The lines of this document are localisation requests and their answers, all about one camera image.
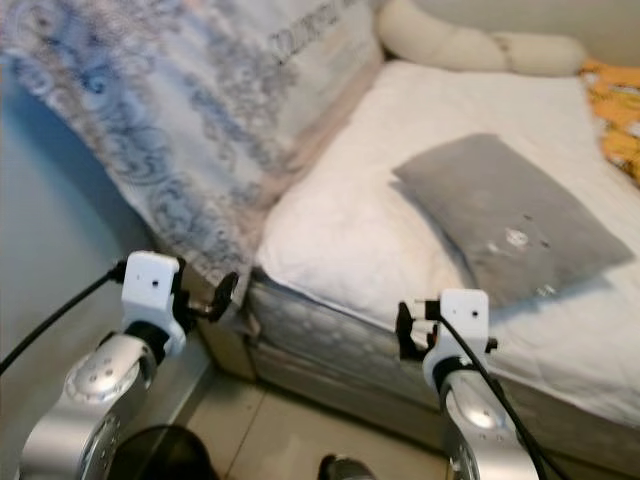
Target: floor tile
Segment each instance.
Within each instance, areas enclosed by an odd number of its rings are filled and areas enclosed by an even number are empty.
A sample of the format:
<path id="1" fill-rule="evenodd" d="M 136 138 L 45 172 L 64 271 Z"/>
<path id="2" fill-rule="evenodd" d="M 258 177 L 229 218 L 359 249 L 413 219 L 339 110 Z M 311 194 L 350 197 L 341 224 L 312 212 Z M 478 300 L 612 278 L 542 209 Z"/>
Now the floor tile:
<path id="1" fill-rule="evenodd" d="M 265 391 L 255 384 L 216 374 L 187 427 L 200 437 L 218 474 L 229 470 Z"/>
<path id="2" fill-rule="evenodd" d="M 229 480 L 315 480 L 329 453 L 365 462 L 378 480 L 442 480 L 447 462 L 417 446 L 268 392 L 235 459 Z"/>

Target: white pillow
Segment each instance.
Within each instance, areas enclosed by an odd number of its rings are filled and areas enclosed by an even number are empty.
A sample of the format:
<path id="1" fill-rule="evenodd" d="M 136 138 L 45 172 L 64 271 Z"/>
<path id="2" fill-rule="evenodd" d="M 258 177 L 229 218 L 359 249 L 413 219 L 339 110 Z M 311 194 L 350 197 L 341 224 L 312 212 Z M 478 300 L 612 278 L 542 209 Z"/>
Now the white pillow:
<path id="1" fill-rule="evenodd" d="M 390 0 L 382 8 L 378 35 L 389 51 L 405 60 L 449 70 L 571 76 L 587 58 L 573 38 L 458 27 L 412 0 Z"/>

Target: bed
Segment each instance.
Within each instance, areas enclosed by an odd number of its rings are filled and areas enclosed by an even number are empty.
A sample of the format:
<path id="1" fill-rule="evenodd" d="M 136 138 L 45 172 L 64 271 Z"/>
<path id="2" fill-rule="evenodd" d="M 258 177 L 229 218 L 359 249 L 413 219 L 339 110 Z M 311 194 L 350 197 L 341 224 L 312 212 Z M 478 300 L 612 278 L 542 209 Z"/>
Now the bed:
<path id="1" fill-rule="evenodd" d="M 640 478 L 640 194 L 604 160 L 584 85 L 383 63 L 368 3 L 269 6 L 13 0 L 3 40 L 169 251 L 209 288 L 240 272 L 242 314 L 222 327 L 259 378 L 434 448 L 437 404 L 398 360 L 395 309 L 467 278 L 392 171 L 497 135 L 635 259 L 494 310 L 491 369 L 575 478 Z"/>

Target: black cable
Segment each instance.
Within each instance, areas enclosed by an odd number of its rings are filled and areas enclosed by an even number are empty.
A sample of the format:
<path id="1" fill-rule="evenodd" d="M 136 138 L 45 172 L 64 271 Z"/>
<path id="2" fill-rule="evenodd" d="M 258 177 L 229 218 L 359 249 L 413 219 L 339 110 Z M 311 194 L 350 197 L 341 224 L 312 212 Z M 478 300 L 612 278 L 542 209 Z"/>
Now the black cable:
<path id="1" fill-rule="evenodd" d="M 0 362 L 0 376 L 4 374 L 4 372 L 13 364 L 13 362 L 15 362 L 18 359 L 18 357 L 22 355 L 22 353 L 27 348 L 29 348 L 29 346 L 33 342 L 35 342 L 38 339 L 40 335 L 42 335 L 45 331 L 47 331 L 47 329 L 51 327 L 54 323 L 56 323 L 60 319 L 60 317 L 62 317 L 65 313 L 67 313 L 69 310 L 75 307 L 78 303 L 80 303 L 82 300 L 87 298 L 89 295 L 91 295 L 93 292 L 95 292 L 98 288 L 100 288 L 102 285 L 107 283 L 109 280 L 114 280 L 116 282 L 122 283 L 124 281 L 125 268 L 126 268 L 125 261 L 118 262 L 115 267 L 113 267 L 111 270 L 109 270 L 107 273 L 105 273 L 103 276 L 101 276 L 99 279 L 97 279 L 87 288 L 82 290 L 80 293 L 78 293 L 75 297 L 73 297 L 67 303 L 62 305 L 58 310 L 53 312 L 44 322 L 42 322 L 34 330 L 32 330 L 31 333 L 29 333 L 29 335 L 27 335 L 24 338 L 24 340 L 22 340 L 18 344 L 18 346 L 16 346 L 9 353 L 9 355 L 7 355 L 4 358 L 4 360 L 2 360 L 2 362 Z"/>
<path id="2" fill-rule="evenodd" d="M 520 433 L 520 436 L 522 437 L 522 441 L 524 442 L 525 448 L 529 452 L 529 455 L 531 456 L 531 460 L 533 461 L 536 471 L 538 472 L 538 476 L 541 478 L 541 480 L 546 480 L 547 474 L 544 470 L 544 465 L 542 465 L 542 462 L 540 461 L 540 458 L 542 458 L 545 462 L 547 462 L 547 464 L 551 467 L 551 469 L 562 480 L 571 480 L 571 478 L 562 470 L 562 468 L 560 468 L 560 466 L 546 454 L 546 452 L 542 449 L 540 444 L 536 441 L 535 437 L 529 432 L 529 430 L 524 425 L 524 423 L 522 423 L 522 420 L 520 420 L 520 417 L 511 406 L 511 403 L 509 403 L 509 400 L 504 395 L 502 388 L 500 387 L 498 382 L 493 377 L 491 377 L 487 369 L 484 368 L 484 366 L 482 365 L 482 363 L 480 362 L 476 354 L 473 353 L 473 350 L 471 350 L 469 345 L 467 345 L 467 342 L 464 341 L 464 339 L 460 336 L 460 334 L 456 331 L 456 329 L 453 328 L 453 326 L 449 323 L 447 319 L 441 316 L 439 318 L 439 321 L 445 327 L 447 327 L 447 330 L 449 330 L 449 332 L 451 332 L 451 335 L 453 335 L 453 338 L 456 339 L 456 342 L 458 342 L 460 347 L 462 347 L 462 349 L 464 350 L 464 353 L 466 353 L 467 356 L 471 359 L 473 366 L 478 370 L 478 372 L 480 373 L 484 381 L 487 383 L 488 387 L 491 389 L 493 394 L 498 398 L 498 401 L 500 402 L 500 404 L 506 410 L 507 414 L 513 421 L 513 424 L 515 425 L 516 430 L 518 431 L 518 433 Z"/>

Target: white bed sheet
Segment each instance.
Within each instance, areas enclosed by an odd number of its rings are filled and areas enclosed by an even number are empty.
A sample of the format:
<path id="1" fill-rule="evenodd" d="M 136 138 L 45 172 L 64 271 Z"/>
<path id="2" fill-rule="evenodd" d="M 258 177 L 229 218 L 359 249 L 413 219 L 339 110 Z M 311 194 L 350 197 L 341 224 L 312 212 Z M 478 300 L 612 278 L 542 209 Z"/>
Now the white bed sheet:
<path id="1" fill-rule="evenodd" d="M 462 286 L 464 266 L 391 170 L 479 132 L 498 134 L 555 178 L 640 258 L 640 191 L 603 159 L 578 79 L 393 62 L 271 212 L 258 265 L 286 287 L 393 330 L 398 301 Z M 500 342 L 494 371 L 640 426 L 639 260 L 554 299 L 492 312 L 491 330 Z"/>

